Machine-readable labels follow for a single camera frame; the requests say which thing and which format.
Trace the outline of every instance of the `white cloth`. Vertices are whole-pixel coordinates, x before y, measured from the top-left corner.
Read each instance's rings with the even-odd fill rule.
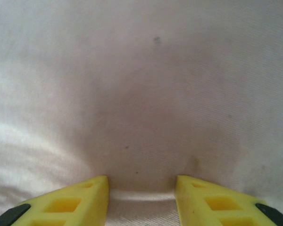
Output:
[[[0,0],[0,214],[103,174],[107,225],[178,174],[283,212],[283,0]]]

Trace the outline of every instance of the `white fabric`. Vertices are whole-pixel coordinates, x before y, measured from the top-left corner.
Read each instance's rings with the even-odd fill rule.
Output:
[[[0,214],[103,174],[107,225],[178,174],[283,212],[283,0],[0,0]]]

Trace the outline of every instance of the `small dark spot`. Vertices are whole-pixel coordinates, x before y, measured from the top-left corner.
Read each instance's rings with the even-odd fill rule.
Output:
[[[160,37],[155,37],[155,38],[154,38],[154,43],[155,43],[156,45],[160,45],[160,44],[161,44],[161,39],[160,39]]]

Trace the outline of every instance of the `black rubber pad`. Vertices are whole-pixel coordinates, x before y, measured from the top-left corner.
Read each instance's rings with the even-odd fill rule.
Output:
[[[22,204],[7,210],[0,216],[0,226],[11,226],[31,207],[30,204]]]
[[[279,212],[275,208],[266,206],[261,203],[257,203],[255,205],[262,213],[264,213],[277,226],[283,226],[283,214],[281,212]]]

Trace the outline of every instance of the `yellow plastic part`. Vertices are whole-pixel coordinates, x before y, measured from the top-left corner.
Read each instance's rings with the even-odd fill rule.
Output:
[[[175,198],[181,226],[276,226],[263,200],[200,179],[178,176]]]
[[[13,226],[104,226],[109,187],[106,176],[26,200],[31,208]]]

